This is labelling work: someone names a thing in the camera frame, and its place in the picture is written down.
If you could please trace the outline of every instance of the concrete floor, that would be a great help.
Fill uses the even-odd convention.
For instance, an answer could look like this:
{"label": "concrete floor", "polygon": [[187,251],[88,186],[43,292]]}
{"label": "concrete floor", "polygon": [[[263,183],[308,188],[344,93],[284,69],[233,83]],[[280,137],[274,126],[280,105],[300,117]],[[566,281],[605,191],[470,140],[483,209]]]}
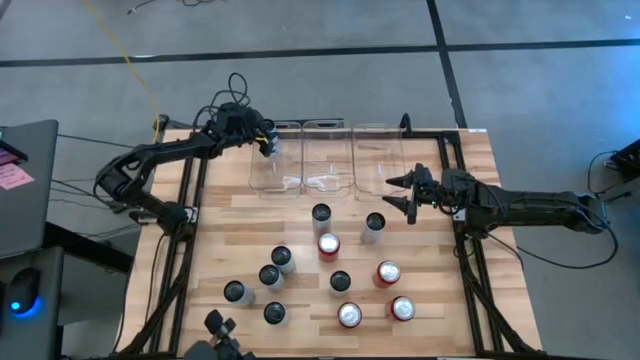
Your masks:
{"label": "concrete floor", "polygon": [[[158,0],[126,15],[130,0],[93,1],[132,55],[332,47],[434,45],[424,0],[226,0],[185,8]],[[635,0],[437,0],[448,44],[640,38]],[[0,19],[0,61],[118,56],[80,1],[13,0]],[[487,128],[508,189],[586,190],[598,152],[640,137],[640,46],[451,53],[471,128]],[[275,119],[344,117],[455,127],[437,53],[165,62],[136,66],[161,110],[190,121],[239,71],[253,105]],[[0,68],[0,122],[45,118],[62,133],[135,145],[153,136],[145,93],[124,65]],[[122,149],[60,139],[56,179],[91,178]],[[596,185],[616,181],[594,173]],[[90,183],[77,183],[89,187]],[[64,194],[53,198],[73,199]],[[638,198],[609,207],[620,253],[592,270],[565,270],[523,255],[545,350],[558,355],[640,357]],[[54,202],[50,220],[81,232],[127,225],[109,212]],[[610,251],[606,235],[517,229],[518,244],[567,264]],[[137,236],[115,240],[130,253]],[[102,289],[88,295],[87,286]],[[65,263],[65,354],[106,355],[124,277]]]}

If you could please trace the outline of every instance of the wooden table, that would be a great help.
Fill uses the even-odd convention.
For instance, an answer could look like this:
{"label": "wooden table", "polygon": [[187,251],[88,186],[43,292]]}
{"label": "wooden table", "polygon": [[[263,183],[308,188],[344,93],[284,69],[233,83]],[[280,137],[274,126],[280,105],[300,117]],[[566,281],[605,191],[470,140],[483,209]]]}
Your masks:
{"label": "wooden table", "polygon": [[[165,141],[186,138],[188,132],[168,131]],[[479,180],[499,185],[498,172],[486,132],[460,131],[467,170]],[[440,179],[440,156],[435,140],[404,140],[408,171],[416,162],[428,166]],[[453,164],[453,152],[449,151]],[[192,183],[197,164],[194,164]],[[183,163],[158,167],[152,193],[162,200],[175,200]],[[251,147],[226,150],[209,164],[200,225],[189,279],[179,355],[197,340],[208,340],[203,321],[213,309],[237,323],[233,336],[243,351],[257,356],[462,356],[473,355],[466,303],[457,259],[453,256],[451,219],[437,210],[422,207],[418,222],[406,218],[380,201],[361,202],[353,194],[344,198],[318,199],[302,194],[297,200],[261,199],[247,185],[251,168]],[[318,261],[311,225],[311,208],[318,202],[333,211],[333,231],[340,237],[340,259],[331,264]],[[360,243],[359,235],[367,214],[378,211],[387,219],[385,235],[373,246]],[[493,232],[514,245],[510,228]],[[126,299],[126,316],[120,348],[127,345],[144,323],[151,264],[161,235],[157,227],[143,230]],[[495,302],[516,331],[531,346],[540,348],[536,323],[518,260],[491,240],[484,242]],[[270,262],[271,250],[287,245],[295,258],[297,272],[286,278],[286,289],[270,293],[258,281],[258,270]],[[167,241],[155,269],[152,307],[160,289]],[[382,260],[396,261],[402,278],[393,287],[373,287],[371,275]],[[363,311],[356,329],[344,329],[335,316],[339,305],[328,295],[329,275],[345,270],[352,277],[348,300]],[[240,280],[256,290],[257,304],[243,308],[223,297],[224,285]],[[390,322],[383,304],[397,295],[413,299],[416,317],[407,323]],[[292,314],[287,326],[268,325],[262,318],[264,305],[281,301]],[[491,349],[486,313],[480,305],[485,346]],[[161,347],[168,345],[173,318],[171,309],[163,327]]]}

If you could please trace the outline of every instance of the can lid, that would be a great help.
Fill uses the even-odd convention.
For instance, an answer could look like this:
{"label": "can lid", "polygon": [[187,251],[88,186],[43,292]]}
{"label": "can lid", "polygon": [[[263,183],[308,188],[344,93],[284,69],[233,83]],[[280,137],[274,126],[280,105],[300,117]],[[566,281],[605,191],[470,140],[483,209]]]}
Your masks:
{"label": "can lid", "polygon": [[354,327],[360,323],[362,312],[358,305],[354,303],[344,303],[338,310],[338,318],[340,323],[347,327]]}
{"label": "can lid", "polygon": [[224,298],[229,302],[236,302],[244,295],[244,285],[238,280],[229,281],[224,287]]}
{"label": "can lid", "polygon": [[380,213],[371,213],[367,216],[367,227],[373,231],[384,229],[386,221]]}
{"label": "can lid", "polygon": [[382,280],[386,282],[396,282],[400,278],[400,267],[393,261],[384,261],[378,267],[378,272]]}
{"label": "can lid", "polygon": [[291,260],[291,250],[286,246],[278,246],[271,252],[271,261],[276,265],[285,265]]}
{"label": "can lid", "polygon": [[329,283],[335,291],[347,291],[351,286],[351,277],[346,272],[339,270],[331,275]]}
{"label": "can lid", "polygon": [[276,325],[284,320],[287,310],[279,302],[271,302],[264,307],[264,319],[271,325]]}
{"label": "can lid", "polygon": [[280,278],[280,270],[274,265],[265,265],[260,269],[260,282],[265,285],[273,285]]}
{"label": "can lid", "polygon": [[331,208],[327,204],[318,204],[311,210],[311,216],[318,221],[326,221],[331,217]]}
{"label": "can lid", "polygon": [[334,253],[340,248],[340,239],[335,234],[326,233],[320,236],[318,247],[325,253]]}
{"label": "can lid", "polygon": [[393,313],[399,320],[411,320],[416,314],[416,306],[406,296],[398,296],[393,301]]}

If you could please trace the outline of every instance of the clear plastic bin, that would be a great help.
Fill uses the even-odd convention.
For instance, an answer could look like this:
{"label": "clear plastic bin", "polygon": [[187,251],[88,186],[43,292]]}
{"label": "clear plastic bin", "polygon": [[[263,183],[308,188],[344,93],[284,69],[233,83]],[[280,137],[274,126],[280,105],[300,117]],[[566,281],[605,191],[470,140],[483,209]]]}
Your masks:
{"label": "clear plastic bin", "polygon": [[342,197],[354,183],[351,128],[343,120],[308,121],[302,127],[303,183],[312,197]]}
{"label": "clear plastic bin", "polygon": [[275,124],[277,150],[264,157],[254,144],[249,186],[262,198],[297,198],[302,184],[302,128],[295,122]]}
{"label": "clear plastic bin", "polygon": [[402,129],[365,124],[353,127],[353,162],[356,198],[380,200],[404,191],[385,180],[405,174]]}

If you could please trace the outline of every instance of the paper note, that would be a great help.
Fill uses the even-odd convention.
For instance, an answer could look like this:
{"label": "paper note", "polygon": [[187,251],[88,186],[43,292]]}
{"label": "paper note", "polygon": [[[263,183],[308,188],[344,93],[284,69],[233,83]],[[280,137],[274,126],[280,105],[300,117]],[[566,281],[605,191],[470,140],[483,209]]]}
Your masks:
{"label": "paper note", "polygon": [[0,187],[5,190],[28,184],[33,181],[24,170],[15,164],[6,164],[0,166]]}

